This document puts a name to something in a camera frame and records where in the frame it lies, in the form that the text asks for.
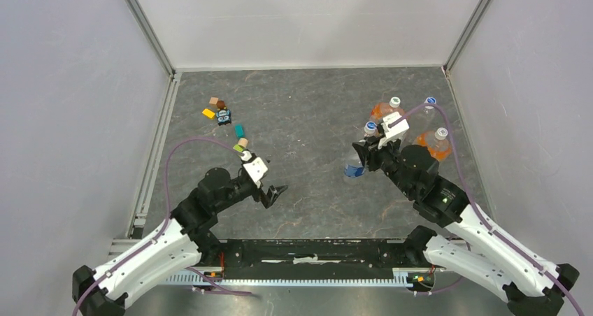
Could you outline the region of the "clear plastic bottle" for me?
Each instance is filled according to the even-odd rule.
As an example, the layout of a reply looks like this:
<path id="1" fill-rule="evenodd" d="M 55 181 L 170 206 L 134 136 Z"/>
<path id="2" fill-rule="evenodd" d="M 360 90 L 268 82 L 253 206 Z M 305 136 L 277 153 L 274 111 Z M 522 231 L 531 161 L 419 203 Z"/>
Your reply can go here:
<path id="1" fill-rule="evenodd" d="M 364 125 L 363 138 L 360 140 L 360 142 L 376 142 L 378 140 L 378 134 L 379 132 L 377 124 L 373 121 L 368 121 Z"/>

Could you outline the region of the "blue label bottle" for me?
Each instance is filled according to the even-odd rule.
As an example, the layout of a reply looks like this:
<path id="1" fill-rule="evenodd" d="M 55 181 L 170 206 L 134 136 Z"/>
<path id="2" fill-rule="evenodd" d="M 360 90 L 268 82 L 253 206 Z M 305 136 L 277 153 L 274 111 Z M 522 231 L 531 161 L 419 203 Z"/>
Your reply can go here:
<path id="1" fill-rule="evenodd" d="M 359 158 L 359 155 L 353 148 L 348 148 L 345 155 L 343 177 L 347 182 L 355 182 L 366 172 L 366 169 Z"/>

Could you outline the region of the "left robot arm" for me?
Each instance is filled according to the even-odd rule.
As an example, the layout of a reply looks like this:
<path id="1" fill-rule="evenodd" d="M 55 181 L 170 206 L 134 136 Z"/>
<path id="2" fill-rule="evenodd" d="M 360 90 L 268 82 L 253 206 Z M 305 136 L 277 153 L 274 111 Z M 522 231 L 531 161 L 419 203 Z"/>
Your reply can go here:
<path id="1" fill-rule="evenodd" d="M 73 314 L 123 315 L 172 274 L 199 262 L 214 264 L 220 242 L 210 229 L 218 213 L 248 197 L 269 208 L 287 188 L 263 189 L 245 168 L 236 178 L 224 168 L 212 168 L 153 232 L 107 263 L 73 273 Z"/>

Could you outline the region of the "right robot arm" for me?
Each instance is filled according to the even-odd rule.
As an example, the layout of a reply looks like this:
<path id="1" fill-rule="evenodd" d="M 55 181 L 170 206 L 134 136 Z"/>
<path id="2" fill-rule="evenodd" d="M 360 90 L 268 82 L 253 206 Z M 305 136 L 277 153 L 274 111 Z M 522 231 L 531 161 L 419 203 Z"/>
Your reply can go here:
<path id="1" fill-rule="evenodd" d="M 378 139 L 352 144 L 370 171 L 381 170 L 427 221 L 462 238 L 474 250 L 455 246 L 434 230 L 418 226 L 404 242 L 409 264 L 425 262 L 461 275 L 500 298 L 514 315 L 558 315 L 565 300 L 583 315 L 570 293 L 580 273 L 548 261 L 504 231 L 467 193 L 438 173 L 439 162 L 419 145 L 399 147 Z"/>

